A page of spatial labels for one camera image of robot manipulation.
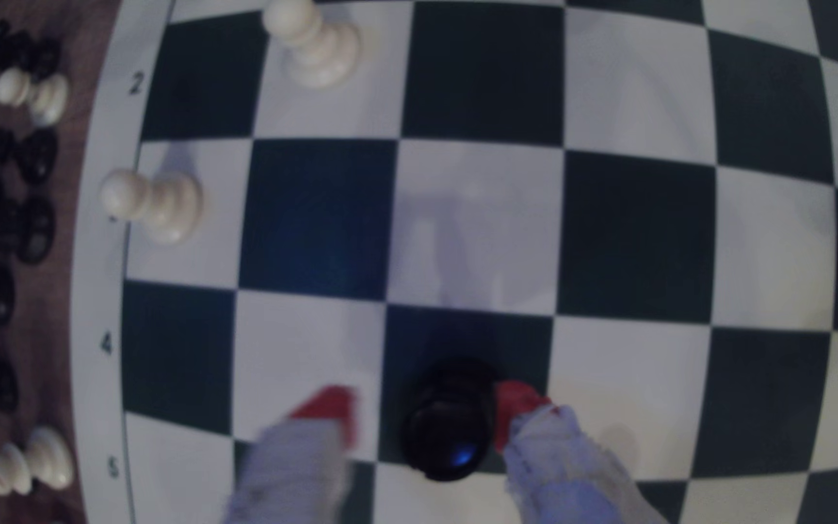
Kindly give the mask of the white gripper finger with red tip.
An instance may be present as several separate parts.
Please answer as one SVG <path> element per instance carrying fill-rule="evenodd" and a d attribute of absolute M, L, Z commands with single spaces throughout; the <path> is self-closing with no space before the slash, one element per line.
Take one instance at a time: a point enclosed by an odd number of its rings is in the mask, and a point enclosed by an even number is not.
<path fill-rule="evenodd" d="M 519 380 L 495 385 L 495 449 L 522 523 L 666 523 L 575 411 Z"/>
<path fill-rule="evenodd" d="M 225 523 L 337 523 L 355 441 L 354 389 L 318 390 L 262 430 L 242 463 Z"/>

